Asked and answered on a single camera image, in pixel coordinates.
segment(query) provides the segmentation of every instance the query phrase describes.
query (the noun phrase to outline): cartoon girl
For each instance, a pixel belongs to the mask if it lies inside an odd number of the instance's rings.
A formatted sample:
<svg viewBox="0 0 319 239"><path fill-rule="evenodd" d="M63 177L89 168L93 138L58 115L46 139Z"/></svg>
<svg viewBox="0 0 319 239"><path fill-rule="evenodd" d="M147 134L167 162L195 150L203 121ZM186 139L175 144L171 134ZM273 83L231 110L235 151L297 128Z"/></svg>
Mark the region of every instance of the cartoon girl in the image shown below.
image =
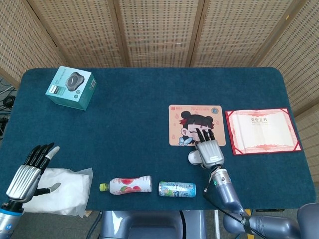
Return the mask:
<svg viewBox="0 0 319 239"><path fill-rule="evenodd" d="M180 116L183 118L179 121L183 125L180 130L183 136L179 138L179 145L186 146L196 141L200 142L196 128L200 131L214 128L213 118L210 116L191 115L189 111L183 111Z"/></svg>

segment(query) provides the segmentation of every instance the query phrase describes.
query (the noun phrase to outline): black hair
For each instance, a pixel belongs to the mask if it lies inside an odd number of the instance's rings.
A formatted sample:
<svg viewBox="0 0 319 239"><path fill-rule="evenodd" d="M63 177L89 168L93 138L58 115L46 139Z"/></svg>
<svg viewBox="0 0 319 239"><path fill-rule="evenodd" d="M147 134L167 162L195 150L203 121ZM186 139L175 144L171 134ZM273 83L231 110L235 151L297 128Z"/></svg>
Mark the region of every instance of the black hair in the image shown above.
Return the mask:
<svg viewBox="0 0 319 239"><path fill-rule="evenodd" d="M183 111L180 116L183 118L180 123L184 128L189 124L198 124L212 128L213 118L211 116L191 115L189 111Z"/></svg>

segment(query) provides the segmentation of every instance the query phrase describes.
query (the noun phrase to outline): speaker image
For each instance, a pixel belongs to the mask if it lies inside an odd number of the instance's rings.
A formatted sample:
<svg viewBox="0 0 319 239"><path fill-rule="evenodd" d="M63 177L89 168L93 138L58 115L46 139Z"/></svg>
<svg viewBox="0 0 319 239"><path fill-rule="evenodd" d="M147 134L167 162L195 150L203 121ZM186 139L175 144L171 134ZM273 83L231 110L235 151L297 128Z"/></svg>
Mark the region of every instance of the speaker image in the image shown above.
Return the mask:
<svg viewBox="0 0 319 239"><path fill-rule="evenodd" d="M81 76L77 72L73 72L66 80L65 86L69 91L75 91L84 82L84 76Z"/></svg>

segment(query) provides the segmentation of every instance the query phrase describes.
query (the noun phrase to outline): plastic bottle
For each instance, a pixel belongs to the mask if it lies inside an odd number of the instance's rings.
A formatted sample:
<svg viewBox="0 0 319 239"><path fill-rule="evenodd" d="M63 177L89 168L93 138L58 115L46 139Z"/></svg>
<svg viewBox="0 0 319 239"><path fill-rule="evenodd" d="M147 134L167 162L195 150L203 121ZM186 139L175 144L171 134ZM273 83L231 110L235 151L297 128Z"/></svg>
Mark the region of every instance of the plastic bottle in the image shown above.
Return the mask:
<svg viewBox="0 0 319 239"><path fill-rule="evenodd" d="M152 191L151 176L140 178L114 178L109 184L101 183L100 191L110 191L111 194L121 195L125 193L150 193Z"/></svg>

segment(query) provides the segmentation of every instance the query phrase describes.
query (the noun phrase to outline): woven wall panel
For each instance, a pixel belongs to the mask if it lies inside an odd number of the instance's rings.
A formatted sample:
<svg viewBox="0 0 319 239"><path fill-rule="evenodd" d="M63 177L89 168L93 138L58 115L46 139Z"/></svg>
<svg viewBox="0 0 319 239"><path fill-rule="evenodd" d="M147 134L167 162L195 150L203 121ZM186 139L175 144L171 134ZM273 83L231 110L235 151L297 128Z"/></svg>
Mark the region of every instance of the woven wall panel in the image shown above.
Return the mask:
<svg viewBox="0 0 319 239"><path fill-rule="evenodd" d="M123 66L106 0L31 0L74 67Z"/></svg>
<svg viewBox="0 0 319 239"><path fill-rule="evenodd" d="M132 66L186 66L197 0L120 0Z"/></svg>
<svg viewBox="0 0 319 239"><path fill-rule="evenodd" d="M296 117L297 128L314 182L319 182L319 105Z"/></svg>
<svg viewBox="0 0 319 239"><path fill-rule="evenodd" d="M0 1L0 68L14 85L27 69L66 64L46 34L22 1Z"/></svg>
<svg viewBox="0 0 319 239"><path fill-rule="evenodd" d="M260 66L278 68L290 104L298 111L319 98L319 1L309 0Z"/></svg>
<svg viewBox="0 0 319 239"><path fill-rule="evenodd" d="M248 66L291 0L211 0L192 65Z"/></svg>

